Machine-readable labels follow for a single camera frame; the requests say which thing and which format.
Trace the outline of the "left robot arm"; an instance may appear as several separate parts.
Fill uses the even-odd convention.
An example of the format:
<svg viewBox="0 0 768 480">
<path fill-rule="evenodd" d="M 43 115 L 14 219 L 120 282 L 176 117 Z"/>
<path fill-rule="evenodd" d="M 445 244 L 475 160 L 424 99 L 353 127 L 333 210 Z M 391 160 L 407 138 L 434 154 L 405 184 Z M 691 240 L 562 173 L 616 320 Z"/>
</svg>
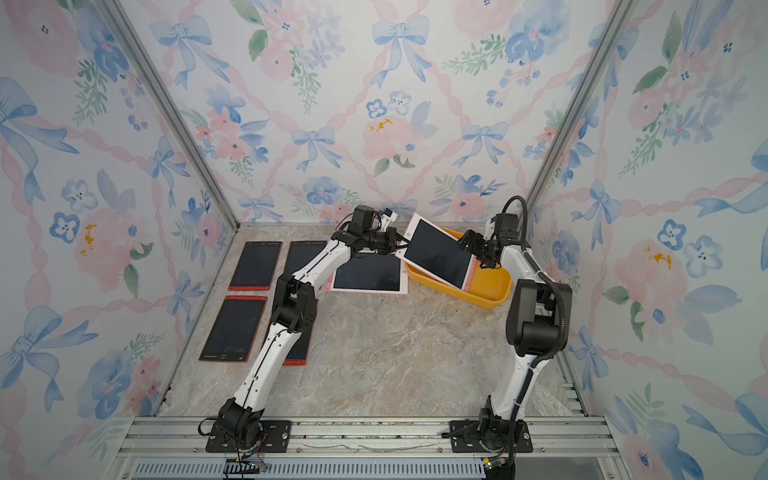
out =
<svg viewBox="0 0 768 480">
<path fill-rule="evenodd" d="M 252 452 L 263 441 L 261 417 L 277 374 L 293 346 L 317 318 L 316 295 L 338 268 L 363 250 L 391 255 L 408 241 L 390 226 L 361 233 L 336 231 L 301 269 L 282 274 L 276 283 L 269 328 L 250 370 L 220 408 L 211 434 L 239 452 Z"/>
</svg>

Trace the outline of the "red writing tablet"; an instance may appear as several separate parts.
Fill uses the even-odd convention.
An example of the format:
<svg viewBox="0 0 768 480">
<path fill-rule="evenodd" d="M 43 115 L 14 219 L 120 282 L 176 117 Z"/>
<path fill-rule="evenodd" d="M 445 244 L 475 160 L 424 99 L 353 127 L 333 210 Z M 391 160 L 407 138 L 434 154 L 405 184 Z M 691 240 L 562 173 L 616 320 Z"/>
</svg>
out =
<svg viewBox="0 0 768 480">
<path fill-rule="evenodd" d="M 292 241 L 289 246 L 284 270 L 279 278 L 291 275 L 305 267 L 324 248 L 326 241 Z"/>
<path fill-rule="evenodd" d="M 230 291 L 268 291 L 281 248 L 282 243 L 279 241 L 246 242 L 228 289 Z"/>
<path fill-rule="evenodd" d="M 289 350 L 283 362 L 284 366 L 304 366 L 307 364 L 312 333 L 313 331 L 309 330 L 301 334 L 300 338 Z"/>
<path fill-rule="evenodd" d="M 246 362 L 266 303 L 267 298 L 261 296 L 226 296 L 201 350 L 199 360 Z"/>
</svg>

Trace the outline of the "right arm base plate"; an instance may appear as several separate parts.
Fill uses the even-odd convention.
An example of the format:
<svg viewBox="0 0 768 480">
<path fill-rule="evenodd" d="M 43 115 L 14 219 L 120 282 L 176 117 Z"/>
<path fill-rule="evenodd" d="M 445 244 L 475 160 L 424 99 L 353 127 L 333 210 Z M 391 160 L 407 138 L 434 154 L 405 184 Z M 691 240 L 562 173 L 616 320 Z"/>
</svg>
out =
<svg viewBox="0 0 768 480">
<path fill-rule="evenodd" d="M 448 439 L 453 453 L 514 454 L 532 453 L 533 444 L 528 425 L 517 421 L 511 427 L 506 421 L 482 427 L 478 420 L 452 420 L 449 430 L 441 434 Z"/>
</svg>

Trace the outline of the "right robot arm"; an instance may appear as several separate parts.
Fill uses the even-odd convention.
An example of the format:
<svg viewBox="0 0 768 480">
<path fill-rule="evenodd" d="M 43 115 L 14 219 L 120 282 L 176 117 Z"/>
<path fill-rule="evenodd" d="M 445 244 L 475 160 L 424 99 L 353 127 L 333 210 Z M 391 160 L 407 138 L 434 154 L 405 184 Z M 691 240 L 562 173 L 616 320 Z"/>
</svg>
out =
<svg viewBox="0 0 768 480">
<path fill-rule="evenodd" d="M 532 250 L 520 242 L 486 239 L 469 230 L 459 245 L 483 266 L 500 267 L 514 280 L 505 327 L 511 363 L 480 412 L 477 432 L 464 435 L 487 451 L 512 453 L 523 433 L 526 406 L 541 371 L 567 344 L 572 292 L 568 285 L 555 282 Z"/>
</svg>

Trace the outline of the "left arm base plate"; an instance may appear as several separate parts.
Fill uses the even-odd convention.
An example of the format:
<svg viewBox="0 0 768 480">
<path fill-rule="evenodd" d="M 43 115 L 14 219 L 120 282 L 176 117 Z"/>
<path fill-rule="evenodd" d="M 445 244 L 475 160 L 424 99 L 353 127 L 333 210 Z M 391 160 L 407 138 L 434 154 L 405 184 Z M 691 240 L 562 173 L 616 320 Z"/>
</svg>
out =
<svg viewBox="0 0 768 480">
<path fill-rule="evenodd" d="M 220 421 L 207 434 L 207 453 L 285 453 L 288 448 L 292 422 L 289 420 L 260 420 L 238 430 L 227 430 Z"/>
</svg>

